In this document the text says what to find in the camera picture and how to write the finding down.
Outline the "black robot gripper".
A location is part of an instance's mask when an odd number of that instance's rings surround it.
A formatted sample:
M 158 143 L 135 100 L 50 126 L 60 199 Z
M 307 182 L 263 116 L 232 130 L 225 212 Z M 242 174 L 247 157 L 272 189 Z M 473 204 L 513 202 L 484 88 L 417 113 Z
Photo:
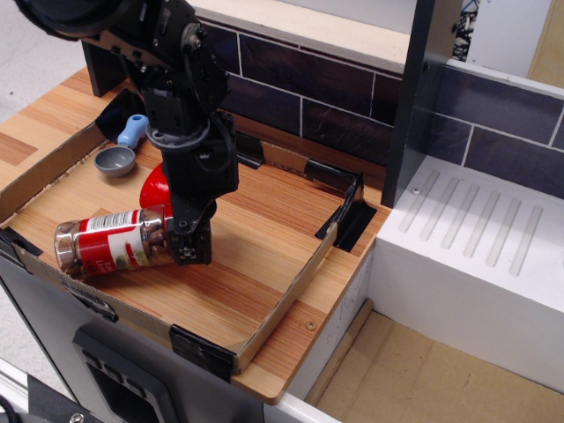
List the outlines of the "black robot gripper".
M 189 136 L 152 127 L 149 140 L 162 155 L 172 218 L 166 220 L 168 250 L 178 265 L 212 262 L 212 205 L 237 190 L 239 182 L 234 118 L 214 112 Z

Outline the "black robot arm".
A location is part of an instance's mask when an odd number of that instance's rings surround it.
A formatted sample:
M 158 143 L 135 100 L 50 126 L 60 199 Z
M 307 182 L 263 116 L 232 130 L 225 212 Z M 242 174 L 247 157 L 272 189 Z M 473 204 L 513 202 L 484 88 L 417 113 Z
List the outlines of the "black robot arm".
M 238 187 L 232 116 L 219 111 L 227 74 L 185 1 L 19 1 L 45 33 L 118 56 L 149 119 L 171 195 L 167 230 L 178 264 L 212 260 L 216 200 Z

